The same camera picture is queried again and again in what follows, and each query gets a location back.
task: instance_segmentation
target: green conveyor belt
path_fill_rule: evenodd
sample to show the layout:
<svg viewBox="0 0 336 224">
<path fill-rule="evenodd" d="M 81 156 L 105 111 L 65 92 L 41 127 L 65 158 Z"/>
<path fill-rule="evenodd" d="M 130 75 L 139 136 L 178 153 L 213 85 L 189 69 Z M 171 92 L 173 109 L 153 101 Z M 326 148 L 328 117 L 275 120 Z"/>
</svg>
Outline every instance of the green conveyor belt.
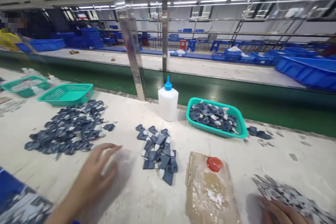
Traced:
<svg viewBox="0 0 336 224">
<path fill-rule="evenodd" d="M 29 67 L 63 80 L 136 94 L 131 70 L 126 66 L 2 51 L 0 67 Z M 244 118 L 336 137 L 334 94 L 144 69 L 148 97 L 158 98 L 157 91 L 167 75 L 179 92 L 181 105 L 187 105 L 191 97 L 200 97 L 233 105 Z"/>
</svg>

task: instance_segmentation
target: green plastic basket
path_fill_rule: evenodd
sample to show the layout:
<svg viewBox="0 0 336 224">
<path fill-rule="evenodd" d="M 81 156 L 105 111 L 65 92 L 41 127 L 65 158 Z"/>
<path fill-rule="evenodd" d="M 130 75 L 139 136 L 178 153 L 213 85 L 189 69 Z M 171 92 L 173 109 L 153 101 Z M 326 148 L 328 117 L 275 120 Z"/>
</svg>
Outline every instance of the green plastic basket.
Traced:
<svg viewBox="0 0 336 224">
<path fill-rule="evenodd" d="M 239 134 L 235 135 L 235 134 L 232 134 L 232 133 L 229 133 L 229 132 L 226 132 L 226 131 L 222 131 L 222 130 L 219 130 L 219 129 L 216 129 L 216 128 L 212 128 L 212 127 L 209 127 L 209 126 L 206 126 L 204 124 L 200 124 L 198 122 L 195 122 L 195 121 L 191 120 L 190 117 L 189 117 L 189 111 L 190 111 L 191 106 L 193 106 L 196 103 L 200 103 L 201 101 L 204 101 L 205 103 L 215 105 L 215 106 L 220 107 L 220 108 L 222 108 L 222 107 L 229 108 L 227 113 L 237 117 L 236 131 Z M 234 137 L 245 138 L 245 137 L 247 137 L 247 129 L 246 129 L 246 126 L 245 126 L 244 118 L 241 115 L 241 112 L 236 107 L 233 107 L 233 106 L 230 106 L 230 105 L 226 105 L 226 104 L 223 104 L 223 103 L 217 103 L 215 101 L 209 101 L 209 100 L 204 100 L 204 99 L 201 99 L 201 98 L 193 97 L 189 100 L 189 103 L 188 103 L 187 119 L 188 119 L 189 124 L 191 126 L 193 126 L 195 128 L 199 128 L 199 129 L 207 131 L 207 132 L 210 132 L 210 133 L 213 133 L 213 134 L 216 134 L 216 135 L 219 135 L 221 137 L 225 137 L 225 138 L 234 138 Z"/>
<path fill-rule="evenodd" d="M 33 90 L 29 87 L 29 88 L 26 88 L 26 89 L 22 89 L 20 91 L 12 91 L 12 87 L 14 86 L 17 86 L 19 84 L 21 84 L 22 82 L 24 82 L 25 80 L 35 80 L 35 79 L 39 79 L 41 81 L 43 81 L 42 83 L 40 84 L 37 84 L 36 86 L 41 88 L 41 89 L 44 89 L 44 90 L 47 90 L 49 88 L 49 84 L 47 83 L 47 80 L 44 79 L 44 78 L 41 78 L 41 77 L 38 77 L 38 76 L 35 76 L 35 75 L 32 75 L 32 76 L 28 76 L 28 77 L 25 77 L 25 78 L 21 78 L 21 79 L 18 79 L 18 80 L 14 80 L 12 82 L 7 82 L 3 85 L 1 85 L 1 87 L 10 92 L 10 93 L 16 93 L 22 97 L 29 97 L 29 96 L 33 96 L 35 95 L 35 93 L 33 92 Z"/>
<path fill-rule="evenodd" d="M 54 106 L 71 106 L 85 103 L 93 95 L 93 84 L 63 84 L 50 89 L 38 98 Z"/>
</svg>

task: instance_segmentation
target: person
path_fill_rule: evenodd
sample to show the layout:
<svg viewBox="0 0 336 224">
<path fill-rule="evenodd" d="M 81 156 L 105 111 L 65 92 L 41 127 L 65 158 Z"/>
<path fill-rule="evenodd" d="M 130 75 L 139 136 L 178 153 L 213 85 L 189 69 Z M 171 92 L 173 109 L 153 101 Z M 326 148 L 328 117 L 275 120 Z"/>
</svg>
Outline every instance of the person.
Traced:
<svg viewBox="0 0 336 224">
<path fill-rule="evenodd" d="M 112 143 L 103 143 L 95 147 L 81 168 L 67 196 L 45 223 L 70 224 L 86 206 L 94 204 L 103 192 L 112 186 L 118 174 L 116 163 L 110 165 L 104 176 L 102 176 L 102 171 L 110 157 L 121 148 L 122 146 Z"/>
<path fill-rule="evenodd" d="M 261 206 L 263 224 L 313 224 L 311 219 L 280 201 L 268 201 L 261 196 L 258 196 L 258 200 Z"/>
</svg>

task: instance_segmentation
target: red stool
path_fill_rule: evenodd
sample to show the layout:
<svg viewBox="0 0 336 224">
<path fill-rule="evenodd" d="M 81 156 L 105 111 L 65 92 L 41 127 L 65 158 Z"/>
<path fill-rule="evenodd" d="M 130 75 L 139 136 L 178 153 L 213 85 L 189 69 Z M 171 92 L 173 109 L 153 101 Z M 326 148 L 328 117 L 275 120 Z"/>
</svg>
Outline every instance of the red stool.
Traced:
<svg viewBox="0 0 336 224">
<path fill-rule="evenodd" d="M 182 50 L 186 51 L 187 50 L 186 47 L 187 47 L 187 41 L 186 40 L 181 40 L 179 49 L 182 49 Z"/>
</svg>

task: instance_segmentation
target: blue nozzle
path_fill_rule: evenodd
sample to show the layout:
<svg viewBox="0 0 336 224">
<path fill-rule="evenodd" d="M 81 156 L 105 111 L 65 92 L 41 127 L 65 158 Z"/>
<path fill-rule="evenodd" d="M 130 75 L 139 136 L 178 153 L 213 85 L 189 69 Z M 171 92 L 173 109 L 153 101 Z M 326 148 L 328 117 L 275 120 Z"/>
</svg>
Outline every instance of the blue nozzle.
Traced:
<svg viewBox="0 0 336 224">
<path fill-rule="evenodd" d="M 164 86 L 165 86 L 164 87 L 165 90 L 167 90 L 167 91 L 169 91 L 169 90 L 171 90 L 173 88 L 173 85 L 169 81 L 169 76 L 167 77 L 167 82 L 164 84 Z"/>
</svg>

